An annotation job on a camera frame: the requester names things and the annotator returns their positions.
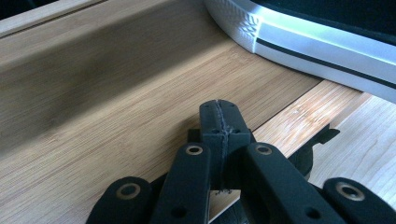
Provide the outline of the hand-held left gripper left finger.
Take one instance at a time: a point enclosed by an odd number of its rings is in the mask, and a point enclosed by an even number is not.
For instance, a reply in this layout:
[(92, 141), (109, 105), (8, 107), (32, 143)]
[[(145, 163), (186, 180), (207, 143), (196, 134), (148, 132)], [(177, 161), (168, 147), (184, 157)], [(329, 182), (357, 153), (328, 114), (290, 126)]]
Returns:
[(211, 187), (214, 190), (223, 189), (223, 113), (220, 100), (212, 100), (200, 106), (201, 142), (211, 151)]

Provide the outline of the wooden shoe rack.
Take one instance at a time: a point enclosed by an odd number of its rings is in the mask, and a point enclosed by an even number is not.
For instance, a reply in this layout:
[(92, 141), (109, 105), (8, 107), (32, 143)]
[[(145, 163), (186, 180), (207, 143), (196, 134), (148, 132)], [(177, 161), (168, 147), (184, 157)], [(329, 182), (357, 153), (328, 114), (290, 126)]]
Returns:
[(359, 93), (238, 46), (203, 0), (111, 0), (0, 37), (0, 224), (86, 221), (113, 181), (165, 173), (200, 104), (262, 126)]

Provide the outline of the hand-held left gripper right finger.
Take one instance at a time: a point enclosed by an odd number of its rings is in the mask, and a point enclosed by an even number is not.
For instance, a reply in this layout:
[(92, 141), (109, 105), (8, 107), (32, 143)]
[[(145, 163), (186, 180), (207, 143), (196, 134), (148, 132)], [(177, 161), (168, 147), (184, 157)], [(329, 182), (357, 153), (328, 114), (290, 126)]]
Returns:
[(237, 105), (220, 100), (219, 108), (221, 129), (224, 132), (222, 184), (226, 189), (239, 189), (240, 161), (243, 149), (251, 142), (251, 133)]

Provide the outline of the black white canvas sneaker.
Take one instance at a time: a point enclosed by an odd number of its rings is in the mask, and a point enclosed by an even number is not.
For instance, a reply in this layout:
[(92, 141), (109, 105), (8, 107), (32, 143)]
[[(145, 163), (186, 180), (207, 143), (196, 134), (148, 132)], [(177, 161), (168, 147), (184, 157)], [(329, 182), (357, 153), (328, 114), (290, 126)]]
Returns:
[(396, 0), (204, 0), (251, 53), (396, 104)]

